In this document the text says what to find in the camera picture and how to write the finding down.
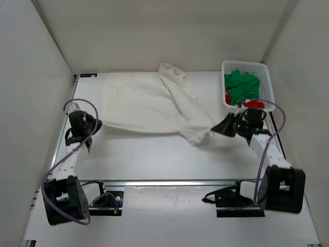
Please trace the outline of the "white t shirt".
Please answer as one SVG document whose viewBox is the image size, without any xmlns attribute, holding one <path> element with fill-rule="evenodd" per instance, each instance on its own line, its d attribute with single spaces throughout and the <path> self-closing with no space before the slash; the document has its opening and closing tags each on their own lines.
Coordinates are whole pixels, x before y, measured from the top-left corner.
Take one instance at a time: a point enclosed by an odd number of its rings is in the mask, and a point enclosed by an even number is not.
<svg viewBox="0 0 329 247">
<path fill-rule="evenodd" d="M 189 90 L 184 71 L 161 63 L 157 72 L 110 73 L 103 82 L 101 120 L 145 134 L 180 134 L 195 146 L 214 126 Z"/>
</svg>

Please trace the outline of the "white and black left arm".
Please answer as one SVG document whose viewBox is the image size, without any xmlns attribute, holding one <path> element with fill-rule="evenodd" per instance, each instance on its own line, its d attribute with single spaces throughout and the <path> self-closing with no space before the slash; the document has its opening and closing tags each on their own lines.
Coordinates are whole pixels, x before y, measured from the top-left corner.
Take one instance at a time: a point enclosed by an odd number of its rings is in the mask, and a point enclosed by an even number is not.
<svg viewBox="0 0 329 247">
<path fill-rule="evenodd" d="M 96 107 L 85 99 L 69 100 L 63 110 L 70 124 L 64 135 L 66 154 L 45 174 L 41 193 L 50 225 L 88 225 L 88 199 L 77 171 L 89 155 L 92 136 L 100 130 L 102 121 Z"/>
</svg>

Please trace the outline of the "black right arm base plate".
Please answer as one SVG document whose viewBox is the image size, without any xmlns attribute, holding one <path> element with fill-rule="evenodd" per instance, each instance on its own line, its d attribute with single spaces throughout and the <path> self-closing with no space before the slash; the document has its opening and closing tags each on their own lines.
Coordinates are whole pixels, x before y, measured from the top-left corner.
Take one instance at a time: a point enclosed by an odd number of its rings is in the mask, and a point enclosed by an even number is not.
<svg viewBox="0 0 329 247">
<path fill-rule="evenodd" d="M 238 193 L 234 186 L 207 193 L 202 202 L 214 204 L 217 218 L 262 218 L 265 213 L 250 198 Z"/>
</svg>

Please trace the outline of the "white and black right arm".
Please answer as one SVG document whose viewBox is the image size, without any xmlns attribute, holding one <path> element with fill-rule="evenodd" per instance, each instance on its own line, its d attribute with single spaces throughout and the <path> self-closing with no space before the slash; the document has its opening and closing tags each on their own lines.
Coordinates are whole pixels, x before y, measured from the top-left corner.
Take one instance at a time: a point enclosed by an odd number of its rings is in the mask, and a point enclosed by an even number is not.
<svg viewBox="0 0 329 247">
<path fill-rule="evenodd" d="M 233 186 L 231 201 L 238 206 L 219 207 L 220 210 L 242 209 L 249 205 L 292 214 L 302 210 L 306 175 L 303 170 L 293 168 L 280 153 L 273 143 L 276 134 L 263 127 L 265 118 L 264 110 L 246 108 L 229 113 L 212 128 L 213 132 L 227 137 L 243 137 L 260 159 L 256 180 L 239 181 Z"/>
</svg>

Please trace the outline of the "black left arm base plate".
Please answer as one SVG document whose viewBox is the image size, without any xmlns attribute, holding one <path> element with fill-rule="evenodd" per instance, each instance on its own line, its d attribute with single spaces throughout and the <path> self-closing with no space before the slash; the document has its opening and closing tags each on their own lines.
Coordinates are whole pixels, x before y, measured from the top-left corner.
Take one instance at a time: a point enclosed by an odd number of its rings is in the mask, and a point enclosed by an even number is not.
<svg viewBox="0 0 329 247">
<path fill-rule="evenodd" d="M 91 216 L 120 217 L 122 216 L 123 201 L 123 187 L 107 187 L 105 195 L 90 205 L 89 214 Z"/>
</svg>

